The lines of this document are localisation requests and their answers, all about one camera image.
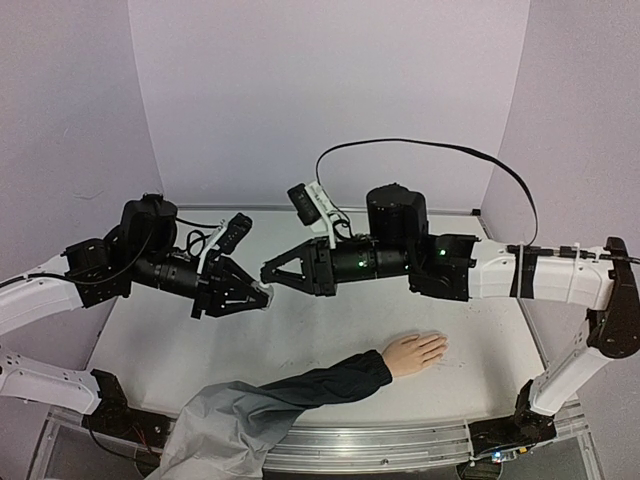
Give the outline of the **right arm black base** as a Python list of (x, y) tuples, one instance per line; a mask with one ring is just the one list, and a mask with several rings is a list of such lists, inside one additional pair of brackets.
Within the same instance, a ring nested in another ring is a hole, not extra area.
[(533, 381), (520, 390), (514, 413), (509, 416), (474, 421), (469, 425), (472, 457), (483, 459), (495, 453), (531, 448), (556, 437), (554, 416), (535, 413), (529, 394)]

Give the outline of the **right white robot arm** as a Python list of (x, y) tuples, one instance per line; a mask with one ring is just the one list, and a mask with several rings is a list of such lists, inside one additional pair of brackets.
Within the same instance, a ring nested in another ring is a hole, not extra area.
[(265, 283), (329, 297), (342, 283), (405, 276), (413, 293), (469, 300), (517, 298), (582, 305), (585, 323), (563, 356), (524, 387), (517, 411), (551, 417), (600, 369), (639, 350), (639, 292), (625, 243), (543, 248), (429, 231), (425, 197), (399, 184), (366, 196), (369, 232), (345, 239), (316, 182), (288, 196), (315, 237), (267, 261)]

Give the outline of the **clear nail polish bottle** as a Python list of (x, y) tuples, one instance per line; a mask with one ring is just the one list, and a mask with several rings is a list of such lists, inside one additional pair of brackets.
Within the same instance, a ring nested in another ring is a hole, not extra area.
[(252, 283), (252, 287), (255, 291), (256, 305), (261, 310), (266, 310), (270, 307), (274, 298), (274, 288), (272, 285), (266, 285), (262, 282), (255, 281)]

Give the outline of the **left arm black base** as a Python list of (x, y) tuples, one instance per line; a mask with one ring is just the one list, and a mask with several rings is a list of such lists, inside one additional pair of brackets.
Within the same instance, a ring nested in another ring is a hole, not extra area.
[[(90, 414), (84, 414), (82, 427), (103, 451), (130, 460), (136, 467), (155, 469), (160, 464), (160, 451), (169, 437), (171, 418), (151, 411), (133, 408), (114, 374), (92, 369), (91, 377), (97, 383), (98, 405)], [(102, 444), (97, 434), (111, 439), (125, 440), (141, 446), (133, 456), (116, 452)]]

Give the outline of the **mannequin hand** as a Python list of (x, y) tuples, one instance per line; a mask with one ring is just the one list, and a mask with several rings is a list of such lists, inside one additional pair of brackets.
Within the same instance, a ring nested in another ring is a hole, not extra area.
[(448, 339), (441, 334), (409, 335), (392, 341), (382, 352), (382, 359), (394, 379), (410, 376), (438, 363), (448, 349)]

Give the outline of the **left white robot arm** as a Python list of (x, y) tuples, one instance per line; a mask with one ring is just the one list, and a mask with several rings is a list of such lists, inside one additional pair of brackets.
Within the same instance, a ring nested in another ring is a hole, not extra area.
[[(251, 218), (238, 213), (216, 225), (197, 255), (176, 245), (183, 222), (177, 207), (160, 194), (127, 202), (119, 223), (104, 237), (71, 245), (2, 281), (1, 333), (127, 298), (134, 285), (190, 301), (195, 320), (267, 309), (272, 288), (231, 257), (250, 232)], [(1, 351), (2, 399), (94, 413), (111, 435), (123, 437), (134, 429), (135, 416), (117, 389), (118, 381), (109, 373), (56, 367), (16, 351)]]

